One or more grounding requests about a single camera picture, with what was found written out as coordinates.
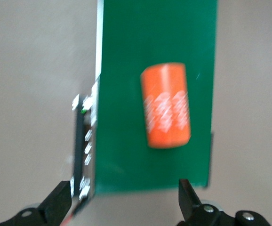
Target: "bolt head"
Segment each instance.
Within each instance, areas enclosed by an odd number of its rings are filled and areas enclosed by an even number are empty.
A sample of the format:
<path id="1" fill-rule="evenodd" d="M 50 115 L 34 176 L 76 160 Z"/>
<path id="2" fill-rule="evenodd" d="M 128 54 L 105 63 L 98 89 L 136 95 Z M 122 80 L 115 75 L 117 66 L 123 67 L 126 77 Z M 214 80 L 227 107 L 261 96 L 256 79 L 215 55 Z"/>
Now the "bolt head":
<path id="1" fill-rule="evenodd" d="M 243 217 L 246 219 L 246 220 L 254 220 L 254 216 L 251 214 L 251 213 L 248 213 L 248 212 L 244 212 L 243 213 Z"/>
<path id="2" fill-rule="evenodd" d="M 213 213 L 214 209 L 212 208 L 212 206 L 209 205 L 205 205 L 204 206 L 204 210 L 208 213 Z"/>

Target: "green board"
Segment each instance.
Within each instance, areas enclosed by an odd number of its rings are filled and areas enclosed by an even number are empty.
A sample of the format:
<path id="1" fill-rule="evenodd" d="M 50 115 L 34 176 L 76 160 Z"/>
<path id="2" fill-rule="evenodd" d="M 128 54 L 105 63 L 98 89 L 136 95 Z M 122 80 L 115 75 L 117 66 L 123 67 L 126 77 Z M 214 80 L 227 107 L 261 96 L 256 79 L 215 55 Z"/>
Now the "green board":
<path id="1" fill-rule="evenodd" d="M 96 193 L 208 184 L 216 0 L 104 0 L 96 144 Z M 140 74 L 186 65 L 192 137 L 173 149 L 147 146 Z"/>

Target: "gray background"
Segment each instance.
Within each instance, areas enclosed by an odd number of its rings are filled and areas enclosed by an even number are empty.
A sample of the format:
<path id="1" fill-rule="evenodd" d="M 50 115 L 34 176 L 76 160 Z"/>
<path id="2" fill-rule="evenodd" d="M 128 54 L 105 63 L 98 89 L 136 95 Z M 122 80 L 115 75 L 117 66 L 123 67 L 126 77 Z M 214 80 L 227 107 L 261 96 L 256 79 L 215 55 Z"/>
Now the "gray background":
<path id="1" fill-rule="evenodd" d="M 95 77 L 96 1 L 0 1 L 0 220 L 70 179 L 71 101 Z M 219 0 L 210 188 L 272 224 L 272 1 Z M 97 196 L 71 225 L 173 226 L 177 191 Z"/>

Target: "orange can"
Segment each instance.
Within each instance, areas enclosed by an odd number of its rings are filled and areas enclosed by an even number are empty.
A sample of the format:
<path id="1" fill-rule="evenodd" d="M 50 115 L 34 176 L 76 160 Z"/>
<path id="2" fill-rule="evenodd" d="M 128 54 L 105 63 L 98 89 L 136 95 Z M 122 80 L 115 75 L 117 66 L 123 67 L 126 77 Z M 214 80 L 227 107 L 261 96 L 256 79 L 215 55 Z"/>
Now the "orange can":
<path id="1" fill-rule="evenodd" d="M 182 63 L 153 65 L 141 74 L 148 146 L 172 148 L 188 143 L 191 126 Z"/>

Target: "white printed pattern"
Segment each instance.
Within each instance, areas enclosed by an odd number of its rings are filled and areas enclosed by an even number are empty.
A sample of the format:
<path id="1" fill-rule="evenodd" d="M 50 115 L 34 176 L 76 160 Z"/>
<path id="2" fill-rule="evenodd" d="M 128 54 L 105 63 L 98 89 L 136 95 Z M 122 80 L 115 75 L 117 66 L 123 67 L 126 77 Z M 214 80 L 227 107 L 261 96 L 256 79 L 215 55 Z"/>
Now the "white printed pattern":
<path id="1" fill-rule="evenodd" d="M 146 128 L 150 133 L 155 126 L 155 117 L 153 112 L 153 97 L 148 96 L 144 101 Z"/>
<path id="2" fill-rule="evenodd" d="M 168 92 L 161 93 L 156 100 L 150 95 L 145 99 L 144 107 L 149 133 L 156 124 L 158 129 L 167 133 L 174 121 L 175 126 L 183 130 L 189 121 L 188 98 L 184 91 L 177 92 L 172 101 Z"/>
<path id="3" fill-rule="evenodd" d="M 175 112 L 175 114 L 177 114 L 176 126 L 180 130 L 183 130 L 184 127 L 187 125 L 188 118 L 189 118 L 187 94 L 185 94 L 184 91 L 177 92 L 177 94 L 173 97 L 173 104 L 174 104 L 174 112 Z"/>
<path id="4" fill-rule="evenodd" d="M 172 126 L 173 111 L 168 92 L 161 93 L 154 101 L 155 112 L 159 119 L 159 126 L 162 132 L 167 133 Z"/>

